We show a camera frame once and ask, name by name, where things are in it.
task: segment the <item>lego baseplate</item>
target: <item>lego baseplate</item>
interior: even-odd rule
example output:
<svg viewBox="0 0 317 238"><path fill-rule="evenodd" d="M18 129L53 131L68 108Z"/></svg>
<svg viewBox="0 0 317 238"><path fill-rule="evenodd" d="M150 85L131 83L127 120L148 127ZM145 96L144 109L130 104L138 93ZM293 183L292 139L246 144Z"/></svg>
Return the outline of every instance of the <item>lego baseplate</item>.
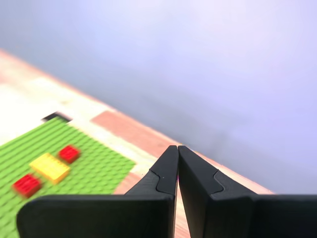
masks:
<svg viewBox="0 0 317 238"><path fill-rule="evenodd" d="M81 150L69 174L54 185L29 164L44 153L58 152L72 144ZM0 146L0 236L18 238L15 216L27 201L47 194L111 194L128 175L134 162L55 117L41 126ZM28 173L34 173L42 188L23 199L11 188Z"/></svg>

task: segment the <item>lego brick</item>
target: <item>lego brick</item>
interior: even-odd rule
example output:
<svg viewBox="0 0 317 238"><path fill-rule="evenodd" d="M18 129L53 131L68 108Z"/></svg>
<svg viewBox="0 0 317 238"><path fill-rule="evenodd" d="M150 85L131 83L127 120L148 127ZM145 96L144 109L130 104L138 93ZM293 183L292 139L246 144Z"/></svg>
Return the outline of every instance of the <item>lego brick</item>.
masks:
<svg viewBox="0 0 317 238"><path fill-rule="evenodd" d="M13 184L13 189L25 198L31 197L42 187L41 182L31 174L27 174Z"/></svg>
<svg viewBox="0 0 317 238"><path fill-rule="evenodd" d="M30 163L30 166L53 184L58 184L69 173L70 167L50 153L45 153Z"/></svg>
<svg viewBox="0 0 317 238"><path fill-rule="evenodd" d="M0 234L19 238L15 216L28 201L16 196L12 184L31 172L29 164L48 152L58 157L66 145L80 148L71 173L58 184L45 182L30 199L48 194L111 194L135 163L55 117L37 128L0 146Z"/></svg>
<svg viewBox="0 0 317 238"><path fill-rule="evenodd" d="M59 157L63 160L65 160L67 163L71 164L75 160L78 159L80 155L79 149L75 148L73 145L67 145L65 148L63 148L59 153Z"/></svg>

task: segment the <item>lavender wall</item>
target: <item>lavender wall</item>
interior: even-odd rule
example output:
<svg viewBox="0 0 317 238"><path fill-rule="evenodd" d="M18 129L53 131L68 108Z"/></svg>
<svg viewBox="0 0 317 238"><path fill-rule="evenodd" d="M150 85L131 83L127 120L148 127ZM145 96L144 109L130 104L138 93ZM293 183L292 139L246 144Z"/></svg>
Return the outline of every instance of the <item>lavender wall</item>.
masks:
<svg viewBox="0 0 317 238"><path fill-rule="evenodd" d="M316 8L4 0L0 47L275 192L316 193Z"/></svg>

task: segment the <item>yellow lego brick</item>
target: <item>yellow lego brick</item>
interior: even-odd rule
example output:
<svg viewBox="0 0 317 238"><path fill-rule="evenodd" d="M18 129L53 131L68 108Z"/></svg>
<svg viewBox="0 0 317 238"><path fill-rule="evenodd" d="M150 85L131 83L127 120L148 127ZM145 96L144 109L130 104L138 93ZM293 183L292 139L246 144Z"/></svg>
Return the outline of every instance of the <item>yellow lego brick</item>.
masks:
<svg viewBox="0 0 317 238"><path fill-rule="evenodd" d="M69 173L70 167L59 161L50 153L45 153L30 163L31 168L57 184Z"/></svg>

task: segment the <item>wooden table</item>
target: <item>wooden table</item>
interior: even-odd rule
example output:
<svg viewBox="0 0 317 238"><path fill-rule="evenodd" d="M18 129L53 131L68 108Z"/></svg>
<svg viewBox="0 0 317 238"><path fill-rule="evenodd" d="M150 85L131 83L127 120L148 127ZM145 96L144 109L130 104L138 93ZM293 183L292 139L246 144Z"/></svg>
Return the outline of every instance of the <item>wooden table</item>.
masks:
<svg viewBox="0 0 317 238"><path fill-rule="evenodd" d="M0 145L39 126L43 123L42 118L56 111L73 118L70 122L73 126L136 162L116 189L116 194L125 193L138 182L168 145L179 145L107 104L0 50ZM202 157L254 192L271 193L217 162ZM179 189L175 237L190 237Z"/></svg>

